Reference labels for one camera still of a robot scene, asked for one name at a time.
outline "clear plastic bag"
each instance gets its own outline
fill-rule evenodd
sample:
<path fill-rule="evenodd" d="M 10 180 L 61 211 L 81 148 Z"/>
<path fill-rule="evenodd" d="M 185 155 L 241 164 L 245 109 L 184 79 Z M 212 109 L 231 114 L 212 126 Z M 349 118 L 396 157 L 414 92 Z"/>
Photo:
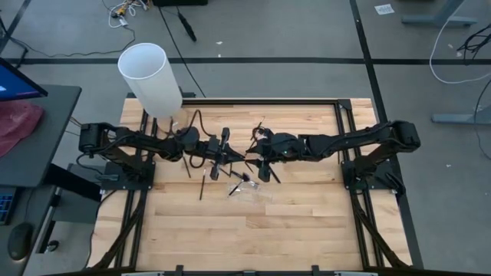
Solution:
<path fill-rule="evenodd" d="M 267 191 L 264 184 L 242 182 L 239 187 L 229 195 L 229 200 L 236 200 L 239 202 L 250 202 L 254 204 L 266 204 L 272 202 L 272 194 Z M 227 194 L 230 194 L 232 190 L 237 186 L 237 183 L 227 184 Z"/>

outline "red cloth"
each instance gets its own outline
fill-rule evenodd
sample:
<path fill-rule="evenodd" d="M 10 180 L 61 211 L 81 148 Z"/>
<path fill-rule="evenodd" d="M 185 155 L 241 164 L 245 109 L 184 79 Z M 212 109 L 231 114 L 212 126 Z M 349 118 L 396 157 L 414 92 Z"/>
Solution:
<path fill-rule="evenodd" d="M 26 100 L 0 102 L 0 157 L 32 133 L 42 114 L 41 107 Z"/>

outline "desk leg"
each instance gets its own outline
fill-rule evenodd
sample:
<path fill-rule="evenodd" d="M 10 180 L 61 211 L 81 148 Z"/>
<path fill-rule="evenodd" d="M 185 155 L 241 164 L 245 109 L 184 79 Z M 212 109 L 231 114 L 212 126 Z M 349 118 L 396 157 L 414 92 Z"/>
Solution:
<path fill-rule="evenodd" d="M 476 122 L 474 123 L 474 114 L 434 114 L 431 117 L 434 123 L 458 123 L 467 125 L 491 125 L 491 106 L 484 107 L 477 111 Z"/>
<path fill-rule="evenodd" d="M 68 172 L 55 164 L 49 166 L 48 173 L 44 178 L 44 184 L 58 186 L 96 202 L 101 200 L 101 188 L 99 185 Z"/>
<path fill-rule="evenodd" d="M 461 16 L 450 17 L 464 0 L 447 0 L 445 5 L 435 15 L 403 15 L 402 22 L 404 24 L 426 24 L 442 27 L 447 19 L 449 26 L 470 26 L 476 24 L 475 18 L 466 18 Z"/>

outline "small white paper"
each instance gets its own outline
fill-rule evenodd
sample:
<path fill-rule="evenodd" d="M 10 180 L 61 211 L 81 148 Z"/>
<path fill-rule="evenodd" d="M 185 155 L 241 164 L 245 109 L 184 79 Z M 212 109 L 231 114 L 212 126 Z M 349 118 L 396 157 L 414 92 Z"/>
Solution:
<path fill-rule="evenodd" d="M 388 15 L 390 13 L 395 13 L 390 4 L 375 6 L 375 10 L 379 15 Z"/>

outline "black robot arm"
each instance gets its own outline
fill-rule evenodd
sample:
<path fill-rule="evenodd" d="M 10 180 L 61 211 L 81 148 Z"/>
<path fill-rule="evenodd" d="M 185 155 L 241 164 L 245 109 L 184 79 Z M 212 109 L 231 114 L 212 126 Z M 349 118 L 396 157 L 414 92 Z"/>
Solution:
<path fill-rule="evenodd" d="M 359 156 L 354 160 L 356 175 L 361 177 L 373 173 L 377 165 L 396 153 L 410 153 L 420 147 L 416 127 L 405 121 L 377 124 L 336 136 L 302 134 L 295 137 L 289 133 L 274 134 L 270 129 L 255 128 L 253 136 L 257 135 L 262 137 L 247 153 L 258 153 L 261 159 L 246 162 L 259 167 L 259 178 L 264 182 L 269 181 L 271 163 L 299 160 L 318 162 L 337 151 L 380 144 L 367 156 Z"/>
<path fill-rule="evenodd" d="M 127 127 L 112 126 L 109 123 L 89 123 L 81 127 L 78 149 L 89 157 L 100 155 L 121 166 L 126 173 L 137 176 L 145 176 L 144 163 L 137 156 L 125 153 L 119 148 L 120 146 L 146 150 L 171 162 L 179 161 L 186 153 L 215 161 L 210 176 L 217 180 L 219 165 L 244 161 L 243 155 L 230 148 L 229 133 L 229 129 L 224 128 L 221 140 L 212 135 L 208 141 L 199 141 L 199 132 L 192 126 L 162 140 L 132 131 Z"/>

